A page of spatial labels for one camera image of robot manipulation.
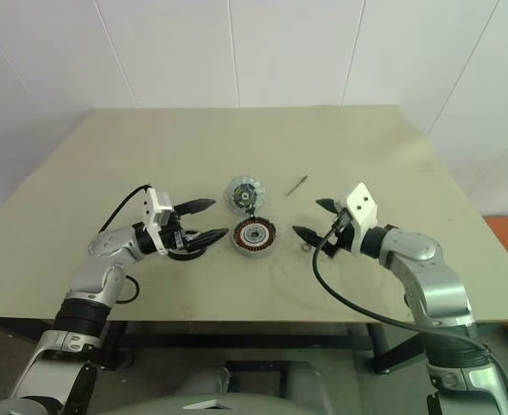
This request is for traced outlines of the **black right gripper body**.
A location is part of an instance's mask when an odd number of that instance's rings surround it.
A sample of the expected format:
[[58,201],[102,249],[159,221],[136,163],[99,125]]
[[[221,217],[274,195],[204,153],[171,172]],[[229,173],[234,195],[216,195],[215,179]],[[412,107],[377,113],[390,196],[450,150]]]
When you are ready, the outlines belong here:
[[343,249],[349,251],[352,245],[352,216],[344,208],[338,210],[336,207],[324,207],[325,210],[335,214],[331,225],[331,235],[336,238],[334,243],[329,242],[329,238],[325,237],[325,243],[322,247],[322,251],[329,257],[333,258],[336,253]]

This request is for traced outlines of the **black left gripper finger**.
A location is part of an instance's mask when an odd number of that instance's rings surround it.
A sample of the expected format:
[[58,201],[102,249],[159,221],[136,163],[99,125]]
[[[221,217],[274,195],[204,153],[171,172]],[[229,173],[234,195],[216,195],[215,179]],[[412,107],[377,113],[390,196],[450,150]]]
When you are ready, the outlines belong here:
[[210,208],[215,203],[216,201],[214,199],[201,198],[174,205],[174,211],[178,216],[186,214],[197,214]]
[[224,238],[229,232],[228,228],[212,229],[203,233],[197,233],[186,242],[187,251],[198,251],[208,248],[210,245]]

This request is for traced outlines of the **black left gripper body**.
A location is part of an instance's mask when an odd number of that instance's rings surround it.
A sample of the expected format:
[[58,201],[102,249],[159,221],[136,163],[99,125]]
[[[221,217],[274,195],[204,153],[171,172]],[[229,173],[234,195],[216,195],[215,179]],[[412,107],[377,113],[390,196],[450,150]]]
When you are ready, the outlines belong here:
[[162,228],[161,239],[169,257],[193,257],[196,251],[189,251],[187,243],[196,238],[196,231],[181,226],[180,216],[172,212]]

